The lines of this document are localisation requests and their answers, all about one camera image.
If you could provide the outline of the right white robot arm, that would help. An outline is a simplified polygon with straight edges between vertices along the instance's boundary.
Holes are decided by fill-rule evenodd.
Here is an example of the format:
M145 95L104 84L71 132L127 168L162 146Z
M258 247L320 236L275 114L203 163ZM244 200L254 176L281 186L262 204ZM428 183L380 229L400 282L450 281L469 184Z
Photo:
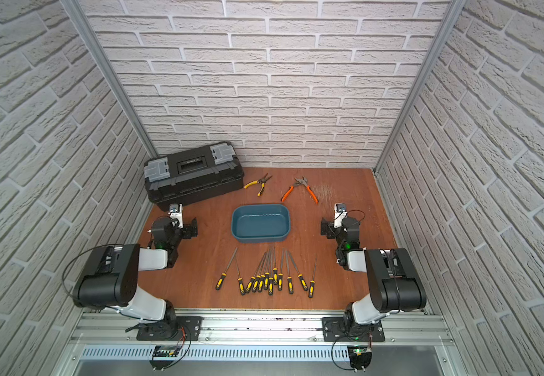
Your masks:
M322 219L320 234L337 242L335 256L339 266L367 274L368 294L345 309L345 332L377 324L392 314L425 308L427 294L406 249L362 248L360 221L350 216L341 222Z

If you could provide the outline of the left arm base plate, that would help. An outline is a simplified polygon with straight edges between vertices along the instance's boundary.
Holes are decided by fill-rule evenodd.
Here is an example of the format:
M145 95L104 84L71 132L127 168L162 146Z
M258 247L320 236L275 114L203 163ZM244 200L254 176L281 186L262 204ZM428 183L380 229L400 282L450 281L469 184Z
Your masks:
M139 324L137 341L197 341L202 321L202 316L178 316L170 322Z

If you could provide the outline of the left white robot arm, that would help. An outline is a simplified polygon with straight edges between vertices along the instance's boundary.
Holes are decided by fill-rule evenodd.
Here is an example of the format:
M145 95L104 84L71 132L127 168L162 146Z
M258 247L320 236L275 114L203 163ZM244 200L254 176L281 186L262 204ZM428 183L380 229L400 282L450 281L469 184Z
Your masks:
M176 330L176 313L171 302L159 299L138 284L140 271L172 269L183 240L198 236L198 221L182 224L164 216L151 227L153 248L139 244L107 244L91 249L71 291L78 307L115 310L140 321L142 327L162 324Z

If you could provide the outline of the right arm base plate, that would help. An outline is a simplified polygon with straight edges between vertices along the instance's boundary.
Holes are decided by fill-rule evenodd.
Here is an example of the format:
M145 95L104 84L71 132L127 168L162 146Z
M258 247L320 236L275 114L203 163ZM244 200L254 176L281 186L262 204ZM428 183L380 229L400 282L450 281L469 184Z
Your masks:
M325 342L335 340L344 342L380 343L386 340L381 322L376 324L347 324L343 318L323 317L322 334Z

